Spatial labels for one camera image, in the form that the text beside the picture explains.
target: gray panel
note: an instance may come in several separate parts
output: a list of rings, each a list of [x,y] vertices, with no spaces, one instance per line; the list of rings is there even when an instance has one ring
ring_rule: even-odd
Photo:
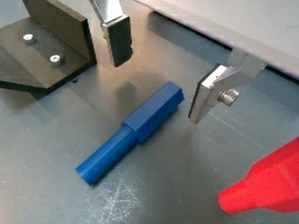
[[[298,1],[137,1],[299,78]]]

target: red object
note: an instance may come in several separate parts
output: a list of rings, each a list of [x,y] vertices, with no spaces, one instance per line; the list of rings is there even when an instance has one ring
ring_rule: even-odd
[[[299,211],[299,137],[260,160],[244,180],[220,194],[222,209]]]

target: gray table surface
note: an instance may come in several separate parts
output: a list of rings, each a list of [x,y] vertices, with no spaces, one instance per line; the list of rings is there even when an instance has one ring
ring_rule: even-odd
[[[188,114],[197,82],[216,63],[226,65],[230,50],[125,0],[135,55],[114,68],[90,2],[63,2],[90,19],[98,65],[43,98],[0,90],[0,223],[298,223],[299,213],[230,215],[218,204],[221,190],[298,136],[298,84],[265,70],[238,88],[236,105],[218,105],[194,125]],[[25,17],[23,2],[5,0],[0,26]],[[182,86],[186,101],[87,186],[75,168],[168,81]]]

